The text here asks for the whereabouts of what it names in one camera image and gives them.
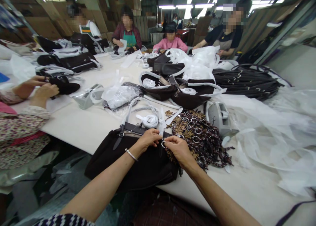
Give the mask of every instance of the green apron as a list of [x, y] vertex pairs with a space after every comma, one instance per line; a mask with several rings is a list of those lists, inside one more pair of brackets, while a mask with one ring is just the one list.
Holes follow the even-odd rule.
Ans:
[[125, 35], [125, 30], [124, 30], [123, 40], [127, 41], [127, 44], [126, 44], [127, 47], [133, 47], [137, 44], [134, 32], [132, 33], [133, 33], [132, 35]]
[[81, 33], [82, 34], [88, 33], [92, 37], [90, 26], [88, 26], [88, 27], [81, 27]]

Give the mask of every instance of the dark hair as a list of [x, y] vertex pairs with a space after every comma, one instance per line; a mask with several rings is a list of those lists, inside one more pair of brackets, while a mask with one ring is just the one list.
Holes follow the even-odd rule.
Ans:
[[133, 12], [132, 10], [130, 9], [130, 7], [128, 7], [127, 5], [124, 5], [122, 7], [122, 16], [123, 15], [126, 15], [126, 16], [129, 16], [129, 18], [133, 21], [134, 19], [134, 15], [133, 15]]
[[239, 0], [236, 3], [236, 11], [243, 11], [244, 14], [248, 15], [251, 6], [252, 6], [251, 0]]
[[177, 24], [175, 22], [170, 22], [166, 26], [167, 33], [175, 33], [177, 31]]

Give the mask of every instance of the black strap bundle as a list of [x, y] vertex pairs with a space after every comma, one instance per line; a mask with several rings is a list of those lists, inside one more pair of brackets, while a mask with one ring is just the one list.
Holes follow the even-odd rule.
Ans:
[[[251, 69], [250, 66], [256, 66], [257, 69]], [[284, 86], [272, 78], [269, 72], [276, 74], [263, 65], [239, 64], [230, 71], [214, 69], [213, 75], [217, 85], [227, 88], [225, 94], [245, 95], [264, 101], [275, 95], [280, 86]]]

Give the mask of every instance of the leopard print fabric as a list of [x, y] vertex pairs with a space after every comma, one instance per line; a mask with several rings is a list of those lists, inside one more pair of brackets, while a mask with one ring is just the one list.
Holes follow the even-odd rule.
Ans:
[[[171, 111], [165, 114], [169, 118], [173, 115]], [[167, 127], [172, 128], [173, 135], [187, 141], [192, 156], [204, 170], [210, 164], [219, 168], [228, 164], [233, 166], [227, 151], [235, 148], [223, 148], [218, 128], [207, 122], [200, 111], [183, 110]], [[178, 164], [170, 150], [167, 150], [167, 154], [172, 162]]]

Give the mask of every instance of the pink fabric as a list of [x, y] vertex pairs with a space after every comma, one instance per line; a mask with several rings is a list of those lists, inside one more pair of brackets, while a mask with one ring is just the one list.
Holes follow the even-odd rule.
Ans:
[[14, 115], [17, 114], [15, 110], [13, 110], [11, 107], [9, 107], [7, 104], [3, 102], [0, 102], [0, 112], [14, 114]]
[[167, 38], [162, 39], [158, 44], [154, 45], [153, 49], [170, 49], [170, 48], [179, 48], [185, 53], [188, 51], [187, 45], [178, 37], [175, 37], [172, 42], [169, 42]]

